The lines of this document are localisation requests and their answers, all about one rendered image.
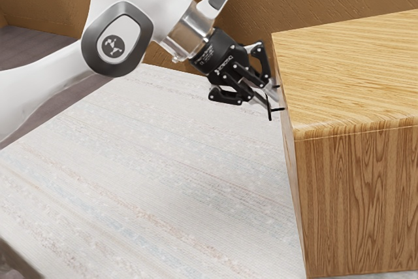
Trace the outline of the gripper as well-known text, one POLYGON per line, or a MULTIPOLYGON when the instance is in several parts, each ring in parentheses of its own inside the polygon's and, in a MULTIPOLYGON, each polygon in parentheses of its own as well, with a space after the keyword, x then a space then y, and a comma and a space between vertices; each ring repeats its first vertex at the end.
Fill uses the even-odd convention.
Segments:
POLYGON ((189 63, 204 74, 212 84, 208 99, 218 103, 240 106, 244 102, 268 108, 267 98, 251 87, 260 89, 274 102, 279 101, 280 85, 272 74, 268 54, 263 41, 243 47, 215 27, 204 47, 189 63), (242 75, 232 70, 233 62, 249 68, 251 74, 242 75))

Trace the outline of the wooden drawer cabinet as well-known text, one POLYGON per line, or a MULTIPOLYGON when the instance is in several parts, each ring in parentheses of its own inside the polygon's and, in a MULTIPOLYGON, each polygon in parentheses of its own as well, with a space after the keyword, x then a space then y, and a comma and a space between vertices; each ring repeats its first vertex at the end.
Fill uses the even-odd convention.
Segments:
POLYGON ((418 272, 418 8, 272 43, 307 277, 418 272))

